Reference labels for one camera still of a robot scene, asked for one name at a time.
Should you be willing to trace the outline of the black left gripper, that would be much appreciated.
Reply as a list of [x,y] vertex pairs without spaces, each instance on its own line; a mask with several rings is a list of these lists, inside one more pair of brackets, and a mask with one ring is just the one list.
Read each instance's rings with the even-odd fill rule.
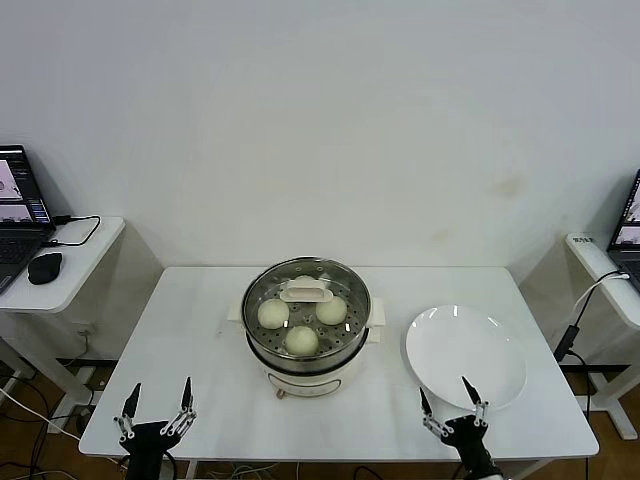
[[197,414],[194,409],[194,396],[191,378],[185,382],[177,415],[161,430],[163,422],[149,422],[134,425],[134,417],[141,392],[141,383],[137,383],[124,402],[122,412],[113,421],[120,430],[119,445],[126,451],[122,462],[127,461],[126,480],[158,480],[164,458],[172,467],[171,479],[176,480],[177,463],[170,450],[179,444],[181,436],[191,428]]

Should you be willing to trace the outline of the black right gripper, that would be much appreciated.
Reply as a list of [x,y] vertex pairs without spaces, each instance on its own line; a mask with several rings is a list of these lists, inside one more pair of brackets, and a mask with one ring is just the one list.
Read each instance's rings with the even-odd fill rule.
[[495,463],[483,443],[488,429],[486,413],[489,406],[476,388],[461,377],[463,385],[474,407],[474,415],[467,415],[440,422],[433,414],[428,398],[422,387],[419,388],[420,403],[423,412],[423,425],[445,445],[457,452],[467,473],[494,473]]

